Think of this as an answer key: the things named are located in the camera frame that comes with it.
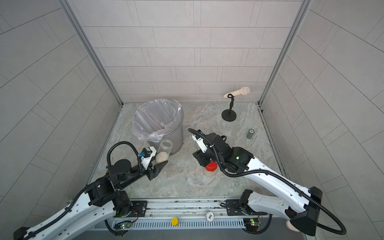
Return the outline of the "clear rice jar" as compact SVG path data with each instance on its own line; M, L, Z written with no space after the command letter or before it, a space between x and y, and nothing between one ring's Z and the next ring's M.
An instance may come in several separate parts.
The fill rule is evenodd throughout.
M156 154L155 164L159 164L167 161L171 154L172 148L173 148L172 141L162 140L160 142L160 145Z

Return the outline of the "red lidded rice jar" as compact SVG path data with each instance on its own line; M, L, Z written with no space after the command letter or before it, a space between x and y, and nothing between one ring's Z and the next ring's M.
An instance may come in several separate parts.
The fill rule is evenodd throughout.
M205 169L204 169L204 174L205 174L205 176L207 176L207 177L212 177L212 176L214 176L214 175L216 174L216 170L217 170L217 168L218 168L218 164L213 163L213 162L209 163L209 164L205 167Z

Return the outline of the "clear jar lid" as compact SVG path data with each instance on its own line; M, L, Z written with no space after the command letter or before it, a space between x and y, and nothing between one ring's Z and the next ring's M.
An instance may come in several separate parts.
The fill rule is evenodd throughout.
M195 146L189 146L187 149L187 152L189 154L193 154L195 151L197 151L197 148Z
M190 172L190 173L192 173L192 172L196 172L197 169L198 169L198 166L197 166L196 163L189 163L189 164L187 165L187 170L188 170L188 172Z

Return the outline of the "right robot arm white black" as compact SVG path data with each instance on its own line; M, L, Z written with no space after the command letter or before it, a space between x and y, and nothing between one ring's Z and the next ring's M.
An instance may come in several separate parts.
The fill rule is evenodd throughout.
M250 216L264 212L285 218L294 229L309 236L315 236L317 228L337 235L347 233L344 224L322 206L323 192L319 188L308 189L288 180L249 151L241 147L231 148L226 143L226 136L215 133L205 135L191 128L188 131L199 146L193 156L202 167L215 163L227 177L245 177L274 194L271 197L244 190L239 200L243 214Z

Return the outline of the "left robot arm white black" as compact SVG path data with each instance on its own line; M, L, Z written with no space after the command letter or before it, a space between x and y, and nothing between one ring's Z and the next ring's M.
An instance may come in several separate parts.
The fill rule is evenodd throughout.
M121 145L127 145L133 150L138 162L136 166L132 166L127 159L112 164L111 154ZM108 168L104 176L86 185L68 206L44 222L16 230L14 239L64 240L76 237L87 228L115 215L125 217L134 213L135 217L138 217L138 208L133 206L124 189L144 176L152 180L159 175L168 162L153 165L156 156L154 147L143 148L138 152L130 142L121 141L114 144L107 153Z

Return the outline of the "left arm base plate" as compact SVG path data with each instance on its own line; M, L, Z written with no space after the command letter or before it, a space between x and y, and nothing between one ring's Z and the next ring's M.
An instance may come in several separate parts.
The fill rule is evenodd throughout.
M147 211L147 201L131 201L132 206L127 212L119 213L117 216L121 218L142 218Z

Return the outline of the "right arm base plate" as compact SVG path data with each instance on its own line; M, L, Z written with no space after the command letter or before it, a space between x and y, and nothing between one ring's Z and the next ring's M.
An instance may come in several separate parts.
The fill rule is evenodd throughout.
M220 203L222 208L227 210L228 216L267 216L265 212L251 212L250 214L244 213L241 209L241 204L238 199L228 199Z

